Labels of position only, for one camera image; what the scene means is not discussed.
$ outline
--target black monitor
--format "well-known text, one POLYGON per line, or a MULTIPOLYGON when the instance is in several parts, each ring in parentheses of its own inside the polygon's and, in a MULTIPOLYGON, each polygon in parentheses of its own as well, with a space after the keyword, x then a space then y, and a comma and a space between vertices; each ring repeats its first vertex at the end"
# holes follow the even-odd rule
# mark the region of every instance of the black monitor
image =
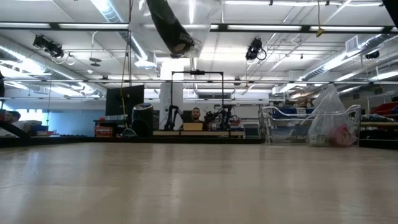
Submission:
MULTIPOLYGON (((122 89, 126 115, 131 116, 134 106, 144 102, 144 86, 131 86, 122 89)), ((120 88, 106 91, 106 116, 123 115, 123 103, 120 88)))

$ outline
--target wooden floor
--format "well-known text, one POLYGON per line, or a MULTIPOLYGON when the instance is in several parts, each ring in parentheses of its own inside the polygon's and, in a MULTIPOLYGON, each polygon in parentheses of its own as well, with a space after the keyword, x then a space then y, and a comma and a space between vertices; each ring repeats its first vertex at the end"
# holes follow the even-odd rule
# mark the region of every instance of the wooden floor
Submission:
POLYGON ((69 144, 0 151, 0 223, 398 223, 398 151, 69 144))

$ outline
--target black trash can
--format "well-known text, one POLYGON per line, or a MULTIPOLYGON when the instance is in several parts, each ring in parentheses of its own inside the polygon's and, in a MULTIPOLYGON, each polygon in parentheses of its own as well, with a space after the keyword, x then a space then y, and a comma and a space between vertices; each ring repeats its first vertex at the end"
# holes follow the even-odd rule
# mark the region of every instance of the black trash can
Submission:
POLYGON ((154 107, 150 103, 141 103, 132 110, 131 129, 139 137, 154 135, 154 107))

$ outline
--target clear plastic bag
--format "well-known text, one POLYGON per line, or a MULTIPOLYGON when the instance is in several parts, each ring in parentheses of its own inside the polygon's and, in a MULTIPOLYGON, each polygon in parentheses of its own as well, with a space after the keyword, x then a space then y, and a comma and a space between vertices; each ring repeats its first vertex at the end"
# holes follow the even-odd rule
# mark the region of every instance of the clear plastic bag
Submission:
POLYGON ((210 31, 210 16, 221 0, 139 0, 131 11, 130 30, 149 51, 199 57, 210 31))
POLYGON ((323 91, 313 101, 316 106, 312 114, 314 120, 308 130, 307 142, 314 145, 350 146, 358 140, 355 137, 356 123, 361 115, 355 111, 355 118, 350 117, 341 102, 334 85, 323 91))

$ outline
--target vent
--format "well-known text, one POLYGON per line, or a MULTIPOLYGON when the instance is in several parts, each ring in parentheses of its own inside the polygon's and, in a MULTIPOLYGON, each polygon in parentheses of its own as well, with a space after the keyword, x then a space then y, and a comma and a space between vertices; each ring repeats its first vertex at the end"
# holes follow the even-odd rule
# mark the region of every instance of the vent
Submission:
POLYGON ((351 38, 350 40, 346 41, 346 51, 347 53, 350 53, 354 50, 358 50, 358 36, 356 35, 355 37, 351 38))
MULTIPOLYGON (((222 99, 222 93, 200 93, 198 99, 222 99)), ((230 93, 224 93, 224 99, 231 99, 230 93)))

